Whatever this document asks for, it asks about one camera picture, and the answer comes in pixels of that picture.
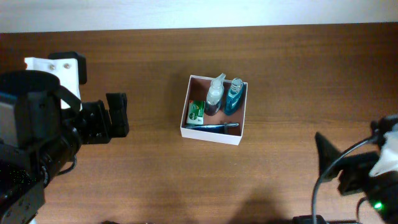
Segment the blue white toothbrush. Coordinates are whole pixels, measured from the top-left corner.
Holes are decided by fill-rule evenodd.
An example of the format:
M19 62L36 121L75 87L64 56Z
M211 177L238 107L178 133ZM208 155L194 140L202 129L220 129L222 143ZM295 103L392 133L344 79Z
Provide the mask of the blue white toothbrush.
M224 123L224 124L204 124L204 125L186 125L186 129L205 131L211 133L227 133L229 128L236 128L239 123Z

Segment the green soap box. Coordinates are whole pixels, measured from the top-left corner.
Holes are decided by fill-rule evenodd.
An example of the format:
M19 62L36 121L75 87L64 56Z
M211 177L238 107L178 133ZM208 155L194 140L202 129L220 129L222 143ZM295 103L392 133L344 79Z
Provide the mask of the green soap box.
M188 102L187 124L203 125L204 124L205 102L190 100Z

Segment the clear spray bottle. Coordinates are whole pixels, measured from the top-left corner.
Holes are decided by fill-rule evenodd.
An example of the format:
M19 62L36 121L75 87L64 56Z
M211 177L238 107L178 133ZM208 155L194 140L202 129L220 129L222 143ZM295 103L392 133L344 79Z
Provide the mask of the clear spray bottle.
M222 73L211 81L205 102L205 113L208 116L214 116L221 108L225 77L226 75Z

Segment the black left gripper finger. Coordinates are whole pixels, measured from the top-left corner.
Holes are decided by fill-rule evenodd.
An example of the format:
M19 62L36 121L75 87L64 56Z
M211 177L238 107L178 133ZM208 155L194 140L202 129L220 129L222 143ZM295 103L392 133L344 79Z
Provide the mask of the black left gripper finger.
M69 51L69 52L54 52L48 55L48 59L57 60L57 59L71 59L74 58L77 60L77 68L78 68L78 81L80 85L84 85L87 83L87 67L86 67L86 57L78 52Z
M125 93L107 93L106 99L111 118L110 135L112 138L125 138L129 133L127 95Z

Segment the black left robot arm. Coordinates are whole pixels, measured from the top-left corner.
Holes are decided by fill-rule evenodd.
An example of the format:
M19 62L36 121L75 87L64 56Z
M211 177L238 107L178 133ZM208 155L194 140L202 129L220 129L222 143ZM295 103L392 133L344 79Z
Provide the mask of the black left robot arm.
M82 146L129 132L125 93L81 100L84 55L57 52L24 61L25 69L1 75L2 223L33 223L45 188L75 168Z

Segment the teal mouthwash bottle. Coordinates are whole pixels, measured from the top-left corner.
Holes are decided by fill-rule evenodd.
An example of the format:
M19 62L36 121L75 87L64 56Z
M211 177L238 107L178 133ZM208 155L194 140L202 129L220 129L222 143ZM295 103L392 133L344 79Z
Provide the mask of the teal mouthwash bottle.
M224 113L228 116L236 112L243 94L244 83L240 78L234 78L228 90Z

